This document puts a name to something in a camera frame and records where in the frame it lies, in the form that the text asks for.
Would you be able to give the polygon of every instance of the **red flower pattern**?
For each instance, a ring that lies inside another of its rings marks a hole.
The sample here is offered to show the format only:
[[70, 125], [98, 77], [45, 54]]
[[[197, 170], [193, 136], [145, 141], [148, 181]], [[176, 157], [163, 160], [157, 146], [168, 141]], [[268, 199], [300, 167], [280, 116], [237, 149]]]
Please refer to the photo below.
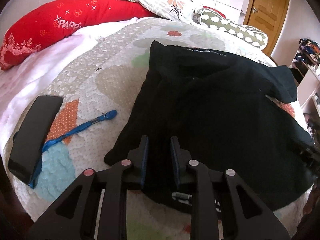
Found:
[[82, 11], [81, 11], [80, 9], [75, 10], [74, 15], [75, 15], [76, 17], [79, 17], [81, 14], [82, 14]]
[[46, 36], [47, 33], [48, 33], [48, 32], [46, 32], [45, 30], [40, 30], [40, 35], [41, 35], [41, 37]]
[[179, 36], [182, 36], [182, 33], [177, 32], [177, 31], [169, 31], [169, 32], [167, 33], [167, 35], [179, 37]]

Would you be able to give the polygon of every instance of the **black shirt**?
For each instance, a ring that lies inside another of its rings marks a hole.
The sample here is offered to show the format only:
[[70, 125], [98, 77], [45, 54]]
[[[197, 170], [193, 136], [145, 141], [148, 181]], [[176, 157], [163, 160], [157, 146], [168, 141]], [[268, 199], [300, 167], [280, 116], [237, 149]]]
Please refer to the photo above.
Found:
[[298, 156], [313, 140], [266, 95], [283, 103], [297, 100], [286, 66], [267, 67], [228, 52], [154, 41], [129, 121], [104, 161], [113, 165], [125, 159], [147, 135], [144, 193], [189, 212], [171, 198], [177, 190], [169, 144], [170, 137], [177, 136], [193, 159], [212, 170], [235, 170], [271, 210], [277, 210], [313, 184], [314, 177]]

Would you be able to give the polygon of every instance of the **bedspread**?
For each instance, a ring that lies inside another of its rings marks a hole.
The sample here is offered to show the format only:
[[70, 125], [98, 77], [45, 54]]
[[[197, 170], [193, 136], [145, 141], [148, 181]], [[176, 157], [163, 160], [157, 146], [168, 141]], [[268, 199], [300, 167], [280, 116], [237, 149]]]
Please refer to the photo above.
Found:
[[[270, 67], [275, 66], [259, 49], [228, 33], [204, 30], [164, 19], [143, 20], [108, 36], [65, 67], [41, 94], [64, 98], [55, 125], [49, 133], [52, 137], [58, 136], [60, 130], [66, 126], [73, 128], [101, 115], [101, 112], [116, 109], [118, 116], [111, 121], [94, 124], [44, 152], [42, 171], [34, 190], [8, 172], [22, 206], [33, 220], [36, 220], [84, 169], [100, 171], [108, 168], [103, 157], [113, 148], [128, 121], [148, 71], [149, 49], [153, 40], [164, 45], [227, 51]], [[31, 104], [23, 112], [12, 134], [20, 127]], [[299, 103], [296, 101], [292, 106], [297, 122], [306, 129]], [[12, 136], [4, 149], [6, 169], [13, 143]], [[300, 222], [308, 194], [309, 192], [306, 192], [294, 203], [275, 212], [290, 235], [295, 233]], [[129, 240], [189, 239], [190, 223], [190, 215], [154, 203], [140, 191], [128, 191]]]

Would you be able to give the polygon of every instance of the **wooden door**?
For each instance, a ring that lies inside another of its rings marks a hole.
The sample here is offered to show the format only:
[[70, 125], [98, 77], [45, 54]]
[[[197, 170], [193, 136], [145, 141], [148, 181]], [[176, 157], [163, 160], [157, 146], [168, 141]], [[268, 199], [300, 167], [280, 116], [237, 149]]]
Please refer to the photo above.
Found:
[[282, 30], [289, 0], [254, 0], [248, 25], [268, 35], [268, 45], [263, 53], [270, 56]]

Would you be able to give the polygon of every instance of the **shelf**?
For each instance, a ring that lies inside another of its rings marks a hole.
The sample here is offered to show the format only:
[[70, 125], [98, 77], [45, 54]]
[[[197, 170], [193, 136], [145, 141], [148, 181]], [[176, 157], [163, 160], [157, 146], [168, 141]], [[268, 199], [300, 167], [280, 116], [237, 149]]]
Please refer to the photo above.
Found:
[[316, 110], [317, 110], [317, 112], [318, 112], [318, 116], [319, 116], [319, 118], [320, 118], [320, 108], [319, 108], [319, 105], [317, 104], [317, 101], [316, 101], [314, 95], [312, 96], [312, 101], [313, 101], [313, 103], [315, 104]]
[[300, 69], [297, 68], [297, 66], [295, 65], [294, 62], [293, 62], [293, 64], [294, 64], [294, 68], [297, 69], [299, 71], [300, 75], [304, 78], [305, 75], [302, 74], [302, 72], [300, 71]]
[[305, 53], [305, 54], [307, 55], [308, 59], [310, 59], [310, 61], [311, 61], [315, 66], [319, 67], [319, 65], [317, 64], [317, 62], [315, 62], [315, 61], [312, 59], [312, 57], [310, 57], [309, 54], [307, 54], [307, 53]]
[[316, 76], [316, 78], [318, 79], [318, 81], [320, 81], [320, 77], [317, 76], [317, 74], [313, 71], [313, 69], [311, 67], [309, 67], [306, 63], [304, 63], [303, 61], [301, 61], [301, 63], [306, 66], [308, 69], [310, 69], [312, 71], [312, 73]]

